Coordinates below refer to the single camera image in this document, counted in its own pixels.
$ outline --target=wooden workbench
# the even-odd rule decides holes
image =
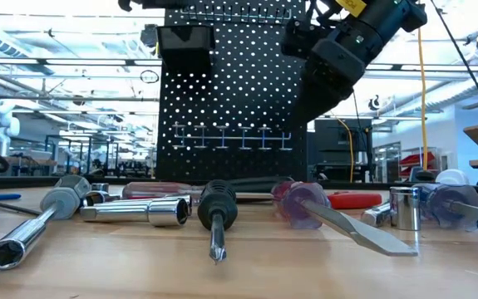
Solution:
[[[20,205],[37,208],[46,191],[0,193],[20,193]],[[0,238],[27,218],[0,210]],[[478,230],[386,229],[420,256],[384,257],[326,226],[292,230],[269,204],[240,205],[226,232],[228,260],[215,266],[195,215],[177,229],[76,215],[51,223],[20,267],[0,272],[0,298],[478,298]]]

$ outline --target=black pegboard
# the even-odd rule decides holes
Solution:
[[[210,7],[207,16],[204,10]],[[251,127],[247,136],[260,137],[259,127],[269,127],[270,138],[281,138],[280,128],[297,99],[303,61],[281,54],[284,23],[304,13],[302,0],[200,1],[193,13],[166,10],[165,26],[209,24],[214,26],[216,48],[210,74],[161,74],[160,123],[156,176],[158,179],[237,179],[268,175],[289,175],[306,179],[306,128],[291,132],[285,147],[270,140],[261,150],[260,140],[226,140],[228,149],[218,149],[220,140],[205,140],[198,149],[200,128],[205,136],[221,136],[216,125],[227,125],[226,137],[240,137],[239,127]],[[174,124],[185,125],[185,142],[175,134]]]

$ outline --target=white robot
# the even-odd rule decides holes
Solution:
[[[19,135],[21,124],[17,117],[13,117],[15,105],[9,100],[0,100],[0,155],[7,156],[10,137]]]

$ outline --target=red tool handle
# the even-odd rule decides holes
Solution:
[[[328,195],[331,207],[334,209],[371,208],[382,203],[380,194],[360,194],[341,192]]]

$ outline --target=yellow label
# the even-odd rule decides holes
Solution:
[[[336,0],[340,6],[344,7],[354,17],[358,17],[366,7],[366,3],[362,0]]]

